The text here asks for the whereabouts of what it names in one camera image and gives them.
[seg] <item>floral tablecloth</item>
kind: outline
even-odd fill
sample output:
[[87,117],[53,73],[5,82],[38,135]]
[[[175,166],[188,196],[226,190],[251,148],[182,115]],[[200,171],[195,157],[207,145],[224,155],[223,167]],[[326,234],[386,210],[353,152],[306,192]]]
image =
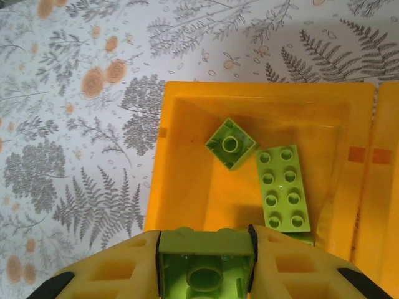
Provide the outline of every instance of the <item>floral tablecloth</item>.
[[398,17],[395,0],[0,9],[0,298],[142,231],[166,81],[378,86],[399,78]]

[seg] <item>lime green brick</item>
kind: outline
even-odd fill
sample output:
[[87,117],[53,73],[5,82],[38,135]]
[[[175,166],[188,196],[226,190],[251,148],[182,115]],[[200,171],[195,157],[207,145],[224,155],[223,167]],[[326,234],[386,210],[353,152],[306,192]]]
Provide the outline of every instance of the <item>lime green brick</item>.
[[247,232],[166,230],[158,255],[162,299],[247,298],[254,266]]
[[310,232],[296,145],[256,151],[265,225],[279,232]]
[[314,237],[310,232],[288,232],[285,235],[306,243],[307,245],[314,246]]
[[228,118],[208,140],[206,147],[229,169],[236,170],[259,145]]

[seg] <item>black rubber strip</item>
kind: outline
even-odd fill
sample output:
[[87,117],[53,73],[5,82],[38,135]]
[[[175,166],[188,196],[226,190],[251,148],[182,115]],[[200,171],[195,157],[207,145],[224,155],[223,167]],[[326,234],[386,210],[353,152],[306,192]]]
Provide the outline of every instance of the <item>black rubber strip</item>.
[[349,268],[339,268],[338,272],[367,299],[393,299],[363,273]]
[[251,235],[252,246],[254,247],[254,253],[255,253],[254,267],[252,268],[251,278],[249,279],[249,283],[248,283],[248,293],[250,293],[252,290],[252,284],[254,283],[255,265],[257,262],[257,233],[252,224],[250,224],[248,226],[248,232],[249,232],[249,235]]
[[155,247],[155,267],[156,267],[156,277],[158,278],[158,296],[161,297],[161,273],[160,273],[160,241],[161,234],[158,236]]
[[56,299],[74,277],[73,272],[64,272],[47,279],[27,299]]

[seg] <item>yellow plastic bin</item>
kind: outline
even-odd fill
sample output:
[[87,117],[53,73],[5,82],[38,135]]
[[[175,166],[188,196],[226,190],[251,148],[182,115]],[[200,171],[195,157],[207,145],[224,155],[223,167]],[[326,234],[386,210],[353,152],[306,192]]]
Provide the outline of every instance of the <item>yellow plastic bin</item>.
[[384,83],[372,128],[353,262],[399,298],[399,83]]
[[166,85],[145,230],[264,225],[256,160],[229,171],[205,147],[233,119],[261,148],[297,144],[316,246],[349,260],[374,86]]

